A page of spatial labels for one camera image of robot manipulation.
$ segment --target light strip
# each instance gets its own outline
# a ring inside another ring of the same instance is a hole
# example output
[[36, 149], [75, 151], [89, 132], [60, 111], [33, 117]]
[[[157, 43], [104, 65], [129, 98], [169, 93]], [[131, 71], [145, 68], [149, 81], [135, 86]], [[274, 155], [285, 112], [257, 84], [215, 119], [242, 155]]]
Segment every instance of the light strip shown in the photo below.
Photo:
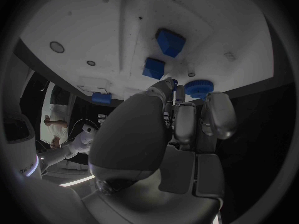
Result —
[[39, 161], [38, 161], [38, 156], [36, 155], [36, 165], [35, 167], [31, 170], [30, 173], [27, 173], [26, 176], [29, 177], [32, 173], [34, 173], [34, 171], [37, 169], [38, 167], [38, 164], [39, 164]]
[[64, 183], [64, 184], [59, 184], [59, 185], [61, 187], [68, 187], [68, 186], [72, 186], [72, 185], [75, 185], [75, 184], [82, 183], [82, 182], [85, 182], [87, 180], [93, 179], [94, 177], [95, 177], [94, 175], [91, 175], [87, 178], [82, 178], [82, 179], [79, 179], [77, 181], [73, 181], [73, 182], [70, 182], [70, 183]]

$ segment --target person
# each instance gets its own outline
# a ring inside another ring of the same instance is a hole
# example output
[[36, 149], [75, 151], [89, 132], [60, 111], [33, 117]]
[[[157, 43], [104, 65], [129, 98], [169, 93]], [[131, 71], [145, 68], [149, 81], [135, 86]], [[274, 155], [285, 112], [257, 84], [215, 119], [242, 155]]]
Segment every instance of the person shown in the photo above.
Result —
[[50, 116], [46, 115], [44, 123], [48, 131], [54, 136], [51, 148], [59, 148], [60, 140], [68, 136], [68, 124], [65, 121], [70, 93], [55, 85], [50, 99]]

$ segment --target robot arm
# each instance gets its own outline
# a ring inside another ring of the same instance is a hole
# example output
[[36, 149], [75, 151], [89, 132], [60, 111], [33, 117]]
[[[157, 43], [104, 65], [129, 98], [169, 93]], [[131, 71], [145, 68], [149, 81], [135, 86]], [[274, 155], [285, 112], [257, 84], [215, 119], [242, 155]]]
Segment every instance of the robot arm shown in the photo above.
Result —
[[82, 129], [83, 132], [78, 134], [73, 142], [66, 142], [61, 145], [61, 148], [38, 154], [42, 174], [45, 173], [49, 166], [52, 166], [65, 158], [72, 158], [76, 156], [77, 153], [89, 153], [90, 146], [97, 130], [86, 124]]

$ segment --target blue box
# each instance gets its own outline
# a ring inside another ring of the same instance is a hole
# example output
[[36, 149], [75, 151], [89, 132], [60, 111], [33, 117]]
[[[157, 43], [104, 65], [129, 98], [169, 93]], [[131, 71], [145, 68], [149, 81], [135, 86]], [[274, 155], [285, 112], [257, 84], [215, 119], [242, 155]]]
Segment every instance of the blue box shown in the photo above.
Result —
[[157, 33], [157, 41], [165, 55], [176, 57], [183, 49], [186, 39], [167, 29], [161, 29]]
[[95, 92], [92, 94], [92, 101], [110, 104], [111, 97], [112, 95], [110, 93], [102, 94], [100, 92]]
[[165, 62], [147, 58], [142, 74], [160, 80], [164, 75]]

